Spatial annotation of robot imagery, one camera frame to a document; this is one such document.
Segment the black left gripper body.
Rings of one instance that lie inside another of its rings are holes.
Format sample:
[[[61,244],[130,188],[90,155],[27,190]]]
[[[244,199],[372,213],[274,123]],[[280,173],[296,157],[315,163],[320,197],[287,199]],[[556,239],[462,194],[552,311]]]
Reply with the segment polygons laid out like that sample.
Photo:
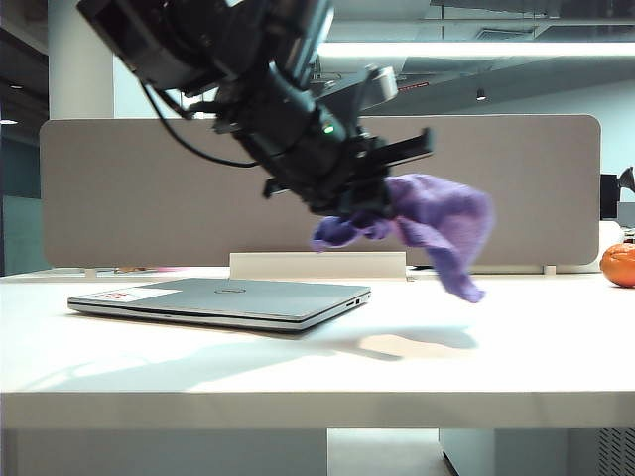
[[[340,214],[340,197],[386,177],[394,166],[434,153],[433,131],[390,143],[358,119],[344,120],[319,105],[309,112],[256,113],[241,124],[237,141],[271,176],[263,195],[298,196],[313,214]]]

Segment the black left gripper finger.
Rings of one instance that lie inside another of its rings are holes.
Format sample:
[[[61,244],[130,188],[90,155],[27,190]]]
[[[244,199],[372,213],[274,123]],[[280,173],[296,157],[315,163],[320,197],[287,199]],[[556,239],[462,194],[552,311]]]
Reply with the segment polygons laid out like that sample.
[[[348,217],[368,210],[370,205],[363,190],[347,190],[340,197],[340,216]]]
[[[369,211],[382,218],[392,218],[392,206],[389,186],[384,177],[374,177],[369,180],[370,202]]]

